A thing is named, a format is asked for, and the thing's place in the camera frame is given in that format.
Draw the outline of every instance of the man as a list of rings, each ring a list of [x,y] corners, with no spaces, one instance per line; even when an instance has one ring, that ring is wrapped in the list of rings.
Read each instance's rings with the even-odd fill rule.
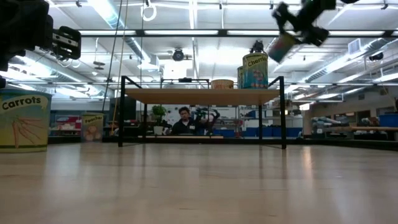
[[[190,110],[184,106],[178,112],[181,119],[173,125],[172,134],[196,134],[195,121],[190,116]]]

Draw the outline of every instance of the wooden tabletop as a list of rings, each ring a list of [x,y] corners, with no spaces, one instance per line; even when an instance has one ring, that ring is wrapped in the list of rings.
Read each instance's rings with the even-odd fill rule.
[[[279,90],[127,89],[131,98],[146,104],[263,105],[279,96]]]
[[[398,131],[398,128],[391,127],[330,127],[323,128],[323,131]]]

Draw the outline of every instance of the black shirt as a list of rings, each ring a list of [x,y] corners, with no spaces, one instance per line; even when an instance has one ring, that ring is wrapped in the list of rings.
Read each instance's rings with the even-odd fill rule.
[[[192,118],[189,118],[188,124],[182,123],[182,119],[175,123],[172,128],[172,134],[196,134],[197,126]]]

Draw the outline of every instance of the storage shelf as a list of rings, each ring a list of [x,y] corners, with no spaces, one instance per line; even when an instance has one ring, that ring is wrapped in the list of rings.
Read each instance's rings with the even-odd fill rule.
[[[145,104],[263,105],[279,90],[128,89],[126,94]]]

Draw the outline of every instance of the wooden floor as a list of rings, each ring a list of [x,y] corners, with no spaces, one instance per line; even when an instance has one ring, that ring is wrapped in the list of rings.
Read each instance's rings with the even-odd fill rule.
[[[398,153],[70,144],[0,154],[1,224],[397,224]]]

